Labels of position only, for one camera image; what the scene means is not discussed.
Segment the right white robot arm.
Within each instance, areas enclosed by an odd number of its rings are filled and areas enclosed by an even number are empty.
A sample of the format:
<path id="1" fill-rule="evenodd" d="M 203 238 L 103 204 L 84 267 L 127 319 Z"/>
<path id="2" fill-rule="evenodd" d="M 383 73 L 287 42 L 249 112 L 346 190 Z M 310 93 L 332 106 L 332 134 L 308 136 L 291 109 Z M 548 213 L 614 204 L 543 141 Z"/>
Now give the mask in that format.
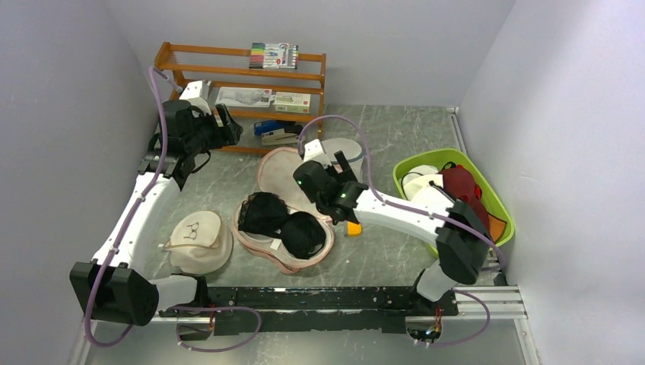
<path id="1" fill-rule="evenodd" d="M 293 178 L 316 210 L 333 222 L 375 224 L 436 247 L 436 262 L 419 274 L 410 296 L 411 307 L 418 314 L 430 314 L 456 285 L 474 284 L 494 248 L 475 211 L 438 188 L 423 188 L 424 200 L 410 202 L 341 178 L 315 160 L 302 162 Z"/>

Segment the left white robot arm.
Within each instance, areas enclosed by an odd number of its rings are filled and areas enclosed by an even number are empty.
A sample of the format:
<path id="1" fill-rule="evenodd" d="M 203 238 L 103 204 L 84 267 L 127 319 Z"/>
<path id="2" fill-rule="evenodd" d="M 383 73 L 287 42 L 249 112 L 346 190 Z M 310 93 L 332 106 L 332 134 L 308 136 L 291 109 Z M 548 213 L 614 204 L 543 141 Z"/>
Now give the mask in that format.
<path id="1" fill-rule="evenodd" d="M 172 274 L 148 280 L 141 271 L 167 206 L 200 169 L 195 157 L 237 144 L 243 128 L 222 103 L 169 100 L 163 108 L 167 137 L 156 133 L 148 142 L 134 191 L 113 232 L 89 262 L 76 262 L 71 269 L 71 285 L 90 319 L 143 326 L 175 306 L 191 316 L 210 307 L 203 276 Z"/>

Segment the black lace bra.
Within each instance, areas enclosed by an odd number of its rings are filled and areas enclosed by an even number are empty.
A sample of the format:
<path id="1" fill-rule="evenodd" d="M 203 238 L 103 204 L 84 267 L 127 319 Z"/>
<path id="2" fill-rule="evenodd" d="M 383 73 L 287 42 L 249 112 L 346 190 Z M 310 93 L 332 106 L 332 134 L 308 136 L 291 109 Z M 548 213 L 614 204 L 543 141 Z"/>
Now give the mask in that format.
<path id="1" fill-rule="evenodd" d="M 297 259 L 312 258 L 326 242 L 326 232 L 312 214 L 289 212 L 286 203 L 270 192 L 249 195 L 241 205 L 237 227 L 245 233 L 279 239 Z"/>

